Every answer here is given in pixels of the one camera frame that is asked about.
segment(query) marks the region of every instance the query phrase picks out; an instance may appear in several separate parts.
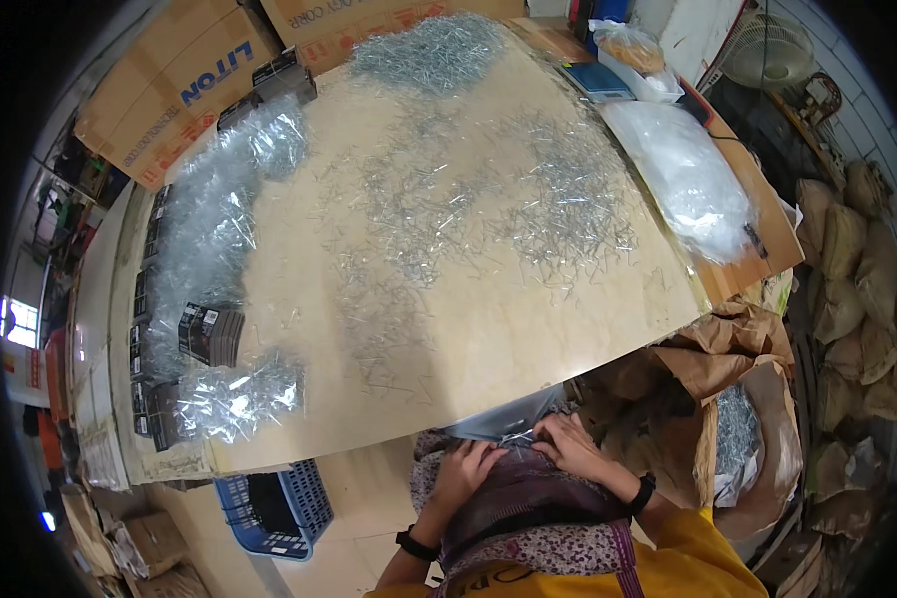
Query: tile floor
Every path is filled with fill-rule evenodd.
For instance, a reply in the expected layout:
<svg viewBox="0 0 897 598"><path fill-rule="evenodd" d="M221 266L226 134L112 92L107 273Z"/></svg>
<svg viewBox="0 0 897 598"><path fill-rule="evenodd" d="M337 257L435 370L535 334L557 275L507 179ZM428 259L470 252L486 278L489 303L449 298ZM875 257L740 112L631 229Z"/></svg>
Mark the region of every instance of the tile floor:
<svg viewBox="0 0 897 598"><path fill-rule="evenodd" d="M316 460L335 518L310 561L273 560L295 598L358 597L375 587L395 554L395 534L415 522L408 495L414 440L397 438ZM213 486L180 493L154 484L146 494L176 521L214 598L271 595L229 531ZM430 573L439 575L438 566Z"/></svg>

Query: hand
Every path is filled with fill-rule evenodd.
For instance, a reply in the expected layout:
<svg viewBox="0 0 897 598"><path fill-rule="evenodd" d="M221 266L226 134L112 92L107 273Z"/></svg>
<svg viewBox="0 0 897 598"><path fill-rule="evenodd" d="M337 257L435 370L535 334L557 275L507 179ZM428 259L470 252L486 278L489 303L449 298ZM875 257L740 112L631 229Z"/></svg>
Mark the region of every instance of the hand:
<svg viewBox="0 0 897 598"><path fill-rule="evenodd" d="M507 448L497 448L484 440L464 440L442 457L430 503L454 514L475 494L494 464L507 452Z"/></svg>
<svg viewBox="0 0 897 598"><path fill-rule="evenodd" d="M582 427L578 413L572 413L571 417L552 413L535 424L534 432L541 441L534 443L532 448L548 455L563 472L603 483L612 461L595 446Z"/></svg>

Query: window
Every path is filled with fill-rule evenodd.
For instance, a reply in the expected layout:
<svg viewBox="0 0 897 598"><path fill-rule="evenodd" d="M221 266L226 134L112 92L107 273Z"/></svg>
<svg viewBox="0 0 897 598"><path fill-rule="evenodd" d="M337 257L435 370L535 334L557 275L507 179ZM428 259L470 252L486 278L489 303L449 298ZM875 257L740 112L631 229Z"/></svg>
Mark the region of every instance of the window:
<svg viewBox="0 0 897 598"><path fill-rule="evenodd" d="M7 308L13 313L17 323L10 330L9 334L4 334L3 327L7 325ZM0 336L6 336L9 341L36 349L36 322L39 317L35 307L31 307L16 299L4 297L3 301L0 302Z"/></svg>

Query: blue plastic basket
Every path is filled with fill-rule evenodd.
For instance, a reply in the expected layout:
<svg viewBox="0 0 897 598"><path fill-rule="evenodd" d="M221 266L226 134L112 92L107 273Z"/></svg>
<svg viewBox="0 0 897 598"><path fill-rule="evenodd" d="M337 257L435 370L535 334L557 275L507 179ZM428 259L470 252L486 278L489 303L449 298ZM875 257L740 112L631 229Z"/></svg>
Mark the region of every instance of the blue plastic basket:
<svg viewBox="0 0 897 598"><path fill-rule="evenodd" d="M290 561L308 561L315 541L332 521L329 497L313 459L293 463L290 471L277 475L299 526L298 536L267 532L259 526L250 504L249 480L245 475L217 479L216 495L232 535L244 550Z"/></svg>

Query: person's left hand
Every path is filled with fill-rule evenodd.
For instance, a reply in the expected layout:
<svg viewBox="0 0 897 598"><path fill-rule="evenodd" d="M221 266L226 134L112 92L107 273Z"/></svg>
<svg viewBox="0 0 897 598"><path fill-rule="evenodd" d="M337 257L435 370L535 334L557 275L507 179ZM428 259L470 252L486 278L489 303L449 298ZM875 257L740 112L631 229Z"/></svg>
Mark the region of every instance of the person's left hand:
<svg viewBox="0 0 897 598"><path fill-rule="evenodd" d="M508 452L507 448L484 440L464 440L442 457L430 503L454 514L475 494L488 477L491 468Z"/></svg>

